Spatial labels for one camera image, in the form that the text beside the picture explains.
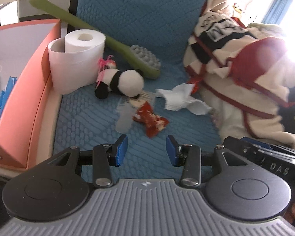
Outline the clear plastic sachet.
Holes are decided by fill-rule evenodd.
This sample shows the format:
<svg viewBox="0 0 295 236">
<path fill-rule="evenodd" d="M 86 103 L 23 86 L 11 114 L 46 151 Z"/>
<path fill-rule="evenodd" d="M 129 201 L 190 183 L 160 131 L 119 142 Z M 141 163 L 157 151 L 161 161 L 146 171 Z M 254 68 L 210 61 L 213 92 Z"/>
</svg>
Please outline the clear plastic sachet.
<svg viewBox="0 0 295 236">
<path fill-rule="evenodd" d="M 136 115 L 137 110 L 145 102 L 148 102 L 153 107 L 155 98 L 156 95 L 148 91 L 142 91 L 137 99 L 122 96 L 116 108 L 119 119 L 115 124 L 115 130 L 121 134 L 127 133 L 132 126 L 133 117 Z"/>
</svg>

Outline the blue face mask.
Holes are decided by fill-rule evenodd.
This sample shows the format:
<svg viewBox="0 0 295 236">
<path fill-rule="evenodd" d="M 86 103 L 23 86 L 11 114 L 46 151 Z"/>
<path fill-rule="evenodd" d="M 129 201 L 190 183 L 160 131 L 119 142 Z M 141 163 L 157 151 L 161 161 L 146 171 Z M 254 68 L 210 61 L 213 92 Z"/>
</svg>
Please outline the blue face mask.
<svg viewBox="0 0 295 236">
<path fill-rule="evenodd" d="M 2 117 L 2 113 L 3 113 L 3 110 L 5 108 L 5 105 L 7 103 L 7 100 L 15 86 L 17 82 L 17 78 L 16 77 L 10 77 L 8 79 L 8 82 L 7 82 L 7 86 L 6 86 L 6 89 L 5 90 L 2 90 L 0 92 L 0 119 Z"/>
</svg>

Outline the pink cardboard storage box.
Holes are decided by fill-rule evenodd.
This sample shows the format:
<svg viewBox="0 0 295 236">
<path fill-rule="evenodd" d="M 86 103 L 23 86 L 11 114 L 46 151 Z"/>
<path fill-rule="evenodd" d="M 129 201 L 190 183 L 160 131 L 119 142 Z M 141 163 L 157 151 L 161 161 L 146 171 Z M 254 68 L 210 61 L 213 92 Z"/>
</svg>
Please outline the pink cardboard storage box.
<svg viewBox="0 0 295 236">
<path fill-rule="evenodd" d="M 48 44 L 60 38 L 57 19 L 0 26 L 1 85 L 16 77 L 0 116 L 0 167 L 25 171 L 34 166 L 43 113 L 52 79 Z"/>
</svg>

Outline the white toilet paper roll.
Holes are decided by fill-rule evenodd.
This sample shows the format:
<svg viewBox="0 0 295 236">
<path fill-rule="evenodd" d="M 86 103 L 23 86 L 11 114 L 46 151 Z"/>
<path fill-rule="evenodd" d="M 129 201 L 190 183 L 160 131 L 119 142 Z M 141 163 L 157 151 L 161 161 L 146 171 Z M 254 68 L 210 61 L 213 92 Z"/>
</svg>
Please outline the white toilet paper roll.
<svg viewBox="0 0 295 236">
<path fill-rule="evenodd" d="M 105 40 L 101 32 L 80 29 L 48 44 L 52 82 L 57 93 L 70 94 L 95 83 Z"/>
</svg>

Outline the panda plush toy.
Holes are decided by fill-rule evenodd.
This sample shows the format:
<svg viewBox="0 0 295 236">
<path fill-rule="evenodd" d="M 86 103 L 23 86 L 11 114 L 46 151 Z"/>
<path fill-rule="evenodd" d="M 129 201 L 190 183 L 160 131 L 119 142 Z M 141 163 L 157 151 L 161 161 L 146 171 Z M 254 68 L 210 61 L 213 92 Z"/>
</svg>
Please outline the panda plush toy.
<svg viewBox="0 0 295 236">
<path fill-rule="evenodd" d="M 143 87 L 143 72 L 139 69 L 119 70 L 112 55 L 106 60 L 99 59 L 99 74 L 96 80 L 95 96 L 98 99 L 106 99 L 109 93 L 139 98 Z"/>
</svg>

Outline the red snack wrapper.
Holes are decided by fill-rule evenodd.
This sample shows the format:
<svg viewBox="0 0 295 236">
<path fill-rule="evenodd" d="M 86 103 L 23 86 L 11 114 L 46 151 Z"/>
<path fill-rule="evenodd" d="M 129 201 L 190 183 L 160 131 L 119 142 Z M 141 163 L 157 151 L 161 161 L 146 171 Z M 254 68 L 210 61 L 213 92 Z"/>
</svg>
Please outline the red snack wrapper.
<svg viewBox="0 0 295 236">
<path fill-rule="evenodd" d="M 145 126 L 146 135 L 149 138 L 155 137 L 169 124 L 168 119 L 154 113 L 153 108 L 145 102 L 133 116 L 133 120 Z"/>
</svg>

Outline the white tissue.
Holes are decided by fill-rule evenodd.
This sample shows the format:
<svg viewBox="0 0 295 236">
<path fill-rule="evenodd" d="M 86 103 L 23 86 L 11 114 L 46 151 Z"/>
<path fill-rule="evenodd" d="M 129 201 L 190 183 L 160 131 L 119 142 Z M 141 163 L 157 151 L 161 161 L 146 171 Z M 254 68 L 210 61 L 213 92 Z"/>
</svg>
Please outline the white tissue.
<svg viewBox="0 0 295 236">
<path fill-rule="evenodd" d="M 164 109 L 179 111 L 187 109 L 192 114 L 204 115 L 211 111 L 211 107 L 202 100 L 191 96 L 195 84 L 180 84 L 173 89 L 157 89 L 156 97 L 165 99 Z"/>
</svg>

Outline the blue quilted sofa cover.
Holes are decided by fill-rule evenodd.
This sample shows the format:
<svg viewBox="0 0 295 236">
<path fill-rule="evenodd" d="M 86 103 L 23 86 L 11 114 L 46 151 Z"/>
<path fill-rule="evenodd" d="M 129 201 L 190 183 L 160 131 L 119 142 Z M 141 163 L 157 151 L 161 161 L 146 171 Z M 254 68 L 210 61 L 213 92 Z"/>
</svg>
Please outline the blue quilted sofa cover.
<svg viewBox="0 0 295 236">
<path fill-rule="evenodd" d="M 102 33 L 132 47 L 148 69 L 158 69 L 157 79 L 146 79 L 148 94 L 157 89 L 172 89 L 187 81 L 182 63 L 187 40 L 198 21 L 205 0 L 71 0 L 70 12 Z M 58 114 L 54 153 L 70 146 L 90 150 L 101 143 L 114 142 L 119 133 L 117 106 L 121 97 L 110 94 L 99 100 L 89 85 L 64 95 Z M 154 137 L 145 126 L 133 123 L 128 136 L 128 151 L 120 167 L 112 167 L 119 178 L 174 178 L 182 169 L 173 167 L 165 143 L 171 134 L 181 143 L 212 150 L 220 142 L 209 115 L 195 115 L 187 109 L 169 111 L 165 100 L 153 102 L 154 111 L 169 123 Z"/>
</svg>

